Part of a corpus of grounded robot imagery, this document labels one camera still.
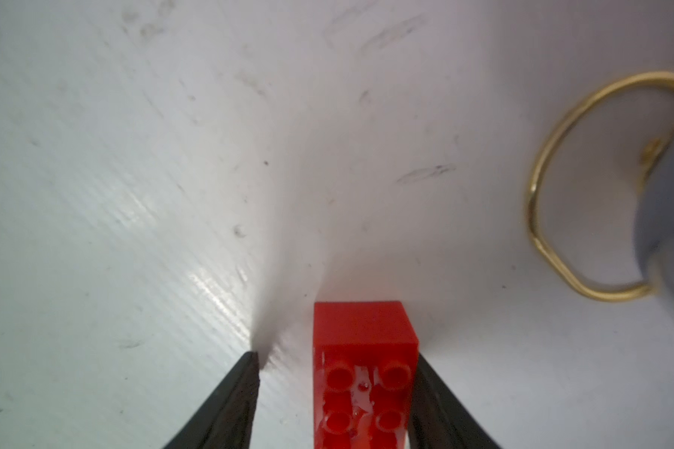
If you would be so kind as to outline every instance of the gold wire handle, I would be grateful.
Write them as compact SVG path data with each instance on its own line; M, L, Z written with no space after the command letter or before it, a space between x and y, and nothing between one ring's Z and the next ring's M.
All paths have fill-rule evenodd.
M647 283L641 281L625 286L612 287L610 290L598 290L593 287L588 287L583 280L569 269L542 235L537 215L539 192L542 188L542 182L544 181L544 173L547 170L554 153L577 122L579 122L586 113L590 112L595 106L611 95L640 87L664 88L674 92L674 73L647 72L629 76L610 85L605 85L598 91L584 98L584 100L576 105L574 109L567 112L566 116L557 123L554 130L552 130L552 133L539 151L537 162L534 164L532 175L529 179L529 189L527 192L527 227L532 243L534 243L534 246L537 247L541 255L547 259L549 265L551 265L552 268L557 271L559 276L569 284L569 287L574 289L577 293L597 301L621 302L634 300L651 293L651 287ZM653 147L654 145L659 146L660 142L653 141L650 144L650 147Z

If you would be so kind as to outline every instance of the white tabletop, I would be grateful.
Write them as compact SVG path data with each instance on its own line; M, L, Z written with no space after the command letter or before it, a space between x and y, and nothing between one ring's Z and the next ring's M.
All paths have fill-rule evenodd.
M252 448L312 444L311 307L404 301L504 449L674 448L674 324L571 292L528 171L584 94L674 70L674 1L0 1L0 448L161 448L269 352ZM639 276L635 92L575 130L546 230Z

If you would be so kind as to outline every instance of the red lego brick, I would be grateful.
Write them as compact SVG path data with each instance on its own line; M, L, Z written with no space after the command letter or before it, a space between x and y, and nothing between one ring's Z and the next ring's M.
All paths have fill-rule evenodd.
M315 449L403 449L418 357L401 302L315 303Z

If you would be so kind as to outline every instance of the red toy brick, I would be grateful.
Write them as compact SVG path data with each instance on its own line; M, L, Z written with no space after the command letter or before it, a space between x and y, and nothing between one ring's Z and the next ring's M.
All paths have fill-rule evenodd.
M315 449L403 449L418 357L401 302L315 303Z

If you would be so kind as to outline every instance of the scratched white surface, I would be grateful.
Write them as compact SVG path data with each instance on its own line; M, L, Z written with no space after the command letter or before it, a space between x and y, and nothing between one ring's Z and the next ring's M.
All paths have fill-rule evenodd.
M540 141L674 70L674 1L0 1L0 448L161 448L270 352L252 447L312 444L311 305L404 301L505 449L674 448L674 324L530 247ZM637 276L636 159L674 100L576 130L545 224Z

